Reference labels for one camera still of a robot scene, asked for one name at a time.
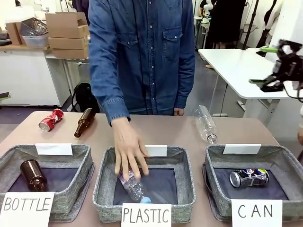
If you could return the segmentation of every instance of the beer bottle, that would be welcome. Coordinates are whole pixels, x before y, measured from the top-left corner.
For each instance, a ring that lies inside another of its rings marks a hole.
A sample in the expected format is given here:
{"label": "beer bottle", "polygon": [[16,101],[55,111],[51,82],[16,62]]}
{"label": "beer bottle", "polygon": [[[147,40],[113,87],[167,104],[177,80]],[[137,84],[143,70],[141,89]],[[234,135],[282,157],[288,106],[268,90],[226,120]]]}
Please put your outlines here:
{"label": "beer bottle", "polygon": [[47,192],[47,179],[43,176],[39,163],[36,160],[27,160],[20,166],[28,189],[31,192]]}
{"label": "beer bottle", "polygon": [[75,132],[75,137],[79,138],[82,133],[90,126],[92,121],[94,120],[96,113],[92,108],[87,108],[82,117],[78,121],[78,127]]}

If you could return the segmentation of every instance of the white paper sign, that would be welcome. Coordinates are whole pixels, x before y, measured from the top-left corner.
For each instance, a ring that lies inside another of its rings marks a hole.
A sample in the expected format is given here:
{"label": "white paper sign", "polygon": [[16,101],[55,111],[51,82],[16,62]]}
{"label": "white paper sign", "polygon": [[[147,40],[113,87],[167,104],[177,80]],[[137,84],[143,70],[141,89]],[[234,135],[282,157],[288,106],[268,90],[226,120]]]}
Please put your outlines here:
{"label": "white paper sign", "polygon": [[39,155],[69,155],[72,156],[71,143],[36,143]]}
{"label": "white paper sign", "polygon": [[167,145],[146,145],[150,157],[166,157]]}
{"label": "white paper sign", "polygon": [[8,192],[0,214],[1,227],[48,227],[54,192]]}
{"label": "white paper sign", "polygon": [[121,227],[171,227],[171,204],[123,203]]}
{"label": "white paper sign", "polygon": [[282,227],[282,200],[232,200],[232,227]]}
{"label": "white paper sign", "polygon": [[261,144],[243,143],[243,144],[226,144],[223,154],[244,154],[244,155],[256,155],[260,150]]}

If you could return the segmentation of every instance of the finger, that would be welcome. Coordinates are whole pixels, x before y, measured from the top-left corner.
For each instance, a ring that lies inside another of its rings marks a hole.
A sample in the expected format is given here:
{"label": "finger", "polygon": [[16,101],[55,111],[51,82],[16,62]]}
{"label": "finger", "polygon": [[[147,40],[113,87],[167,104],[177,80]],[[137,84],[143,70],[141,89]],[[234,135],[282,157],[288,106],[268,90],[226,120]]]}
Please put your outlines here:
{"label": "finger", "polygon": [[120,168],[121,168],[121,155],[119,151],[116,151],[116,148],[115,148],[115,154],[116,154],[115,174],[118,175],[120,173]]}
{"label": "finger", "polygon": [[129,161],[129,165],[132,168],[132,171],[134,173],[134,176],[137,180],[140,179],[141,175],[140,175],[140,171],[136,162],[136,159],[134,158],[133,154],[128,155],[128,161]]}
{"label": "finger", "polygon": [[128,160],[125,153],[121,153],[123,178],[128,181]]}
{"label": "finger", "polygon": [[150,156],[142,139],[139,139],[139,148],[141,153],[144,154],[144,156],[146,157]]}
{"label": "finger", "polygon": [[137,157],[137,160],[138,160],[138,162],[140,163],[140,165],[142,167],[144,175],[148,175],[148,166],[146,164],[146,161],[145,161],[145,158],[144,158],[143,154],[138,153],[136,157]]}

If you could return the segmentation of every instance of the clear plastic bottle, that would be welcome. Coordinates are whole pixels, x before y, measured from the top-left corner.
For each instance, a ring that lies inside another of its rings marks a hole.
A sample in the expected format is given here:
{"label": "clear plastic bottle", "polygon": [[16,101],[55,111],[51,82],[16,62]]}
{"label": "clear plastic bottle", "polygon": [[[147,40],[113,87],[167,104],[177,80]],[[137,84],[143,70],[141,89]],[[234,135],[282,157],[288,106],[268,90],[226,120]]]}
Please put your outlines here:
{"label": "clear plastic bottle", "polygon": [[195,121],[200,136],[210,144],[217,142],[217,126],[207,108],[200,105],[195,111]]}
{"label": "clear plastic bottle", "polygon": [[151,203],[151,199],[145,196],[145,189],[140,181],[137,181],[134,177],[132,170],[128,170],[129,180],[126,181],[123,177],[123,171],[121,170],[118,178],[120,179],[123,187],[132,198],[133,201],[139,203]]}

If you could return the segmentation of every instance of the cardboard box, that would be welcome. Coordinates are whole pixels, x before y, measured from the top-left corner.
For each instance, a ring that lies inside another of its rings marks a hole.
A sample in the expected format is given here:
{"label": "cardboard box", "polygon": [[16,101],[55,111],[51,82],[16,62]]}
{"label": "cardboard box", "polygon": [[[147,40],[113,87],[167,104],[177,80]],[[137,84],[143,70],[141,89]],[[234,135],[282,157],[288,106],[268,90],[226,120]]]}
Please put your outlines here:
{"label": "cardboard box", "polygon": [[20,40],[20,36],[17,30],[16,23],[7,23],[6,24],[6,30],[9,34],[9,37],[11,39],[11,43],[13,45],[21,45],[22,42]]}
{"label": "cardboard box", "polygon": [[82,39],[49,37],[48,43],[52,49],[84,49],[88,45],[87,37]]}
{"label": "cardboard box", "polygon": [[89,35],[84,13],[48,13],[45,18],[50,37],[81,39]]}
{"label": "cardboard box", "polygon": [[21,43],[26,45],[22,35],[20,34],[20,30],[21,30],[21,22],[16,22],[16,27],[17,27],[17,30],[18,30],[18,34],[19,34],[19,37],[20,37],[20,40],[21,40]]}
{"label": "cardboard box", "polygon": [[82,50],[53,49],[53,54],[56,58],[87,59],[89,57],[89,49],[88,47]]}

